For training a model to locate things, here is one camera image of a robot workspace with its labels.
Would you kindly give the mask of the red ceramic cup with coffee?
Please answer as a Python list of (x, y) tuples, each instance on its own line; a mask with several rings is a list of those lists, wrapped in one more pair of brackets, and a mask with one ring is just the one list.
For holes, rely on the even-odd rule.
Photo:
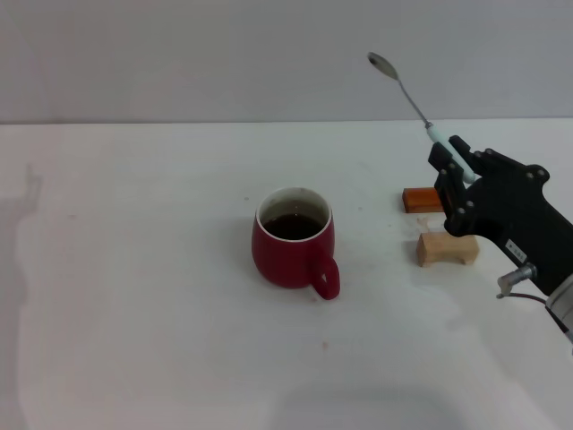
[(340, 293), (329, 203), (304, 187), (278, 189), (261, 201), (252, 227), (252, 258), (259, 273), (282, 288), (311, 286), (324, 300)]

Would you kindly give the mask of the dark red-brown wooden block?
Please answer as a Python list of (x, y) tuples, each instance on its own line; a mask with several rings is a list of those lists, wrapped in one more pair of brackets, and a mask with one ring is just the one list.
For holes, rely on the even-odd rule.
[(443, 208), (433, 187), (405, 188), (402, 202), (406, 213), (440, 213)]

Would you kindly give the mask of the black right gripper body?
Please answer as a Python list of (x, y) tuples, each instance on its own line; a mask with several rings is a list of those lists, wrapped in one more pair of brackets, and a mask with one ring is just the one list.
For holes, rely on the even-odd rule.
[(573, 274), (573, 224), (544, 198), (542, 187), (521, 178), (497, 185), (479, 179), (466, 188), (470, 234), (493, 242), (517, 266), (536, 268), (533, 283), (546, 296)]

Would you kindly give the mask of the light wooden spoon rest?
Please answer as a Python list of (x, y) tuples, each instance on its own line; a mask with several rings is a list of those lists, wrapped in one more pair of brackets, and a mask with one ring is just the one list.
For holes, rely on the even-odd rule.
[(480, 252), (473, 236), (455, 237), (447, 232), (422, 233), (416, 245), (417, 262), (427, 267), (436, 262), (471, 265)]

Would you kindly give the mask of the spoon with light blue handle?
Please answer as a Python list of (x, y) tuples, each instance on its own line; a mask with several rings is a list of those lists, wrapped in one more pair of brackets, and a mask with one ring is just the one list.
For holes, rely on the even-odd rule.
[(423, 114), (422, 110), (416, 105), (414, 100), (408, 94), (396, 68), (391, 64), (390, 61), (388, 61), (386, 58), (377, 53), (369, 52), (367, 58), (370, 64), (374, 68), (376, 68), (379, 72), (381, 72), (385, 76), (389, 77), (390, 79), (398, 83), (408, 103), (413, 108), (415, 113), (423, 121), (424, 128), (429, 138), (432, 140), (433, 143), (440, 143), (446, 149), (451, 158), (463, 170), (462, 178), (464, 183), (471, 185), (476, 180), (475, 172), (469, 167), (467, 162), (462, 159), (461, 155), (454, 148), (454, 146), (440, 134), (438, 128), (431, 121), (428, 120), (428, 118)]

